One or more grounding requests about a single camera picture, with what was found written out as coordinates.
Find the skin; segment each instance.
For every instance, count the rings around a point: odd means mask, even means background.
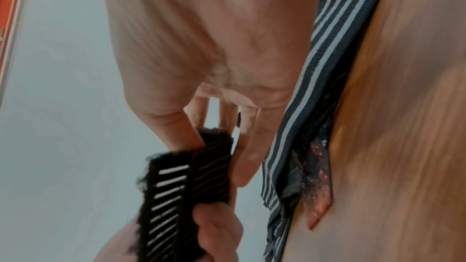
[[[126,101],[169,150],[204,146],[196,129],[204,125],[209,98],[219,99],[219,128],[229,132],[241,108],[230,170],[233,211],[236,188],[244,187],[257,172],[293,95],[309,51],[317,0],[106,0],[106,4]],[[195,209],[194,216],[217,205],[203,206],[205,210]],[[239,240],[236,235],[227,238],[233,230],[228,224],[239,222],[234,213],[226,213],[221,225],[206,216],[197,220],[208,259],[235,261]],[[134,228],[121,232],[133,235]],[[109,244],[120,241],[117,236]]]

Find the brown wooden tabletop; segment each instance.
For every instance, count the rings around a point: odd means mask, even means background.
[[[466,0],[381,0],[335,114],[334,203],[285,262],[466,261]]]

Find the wooden surface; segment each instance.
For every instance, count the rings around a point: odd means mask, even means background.
[[[381,0],[335,116],[334,204],[283,261],[466,261],[466,0]]]

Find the gray background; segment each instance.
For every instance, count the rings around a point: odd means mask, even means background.
[[[0,261],[90,262],[136,213],[144,158],[164,147],[116,68],[103,0],[28,0],[0,110]],[[239,191],[241,261],[262,260],[261,182]]]

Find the black and white striped fabric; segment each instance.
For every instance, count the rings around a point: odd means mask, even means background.
[[[200,131],[206,146],[149,159],[139,181],[138,262],[192,262],[204,254],[191,213],[198,203],[227,202],[233,139],[218,130]]]
[[[281,198],[278,179],[287,165],[291,148],[304,122],[319,101],[325,85],[377,0],[320,0],[311,49],[285,111],[280,129],[262,165],[261,196],[270,210],[266,262],[281,261],[292,220]]]

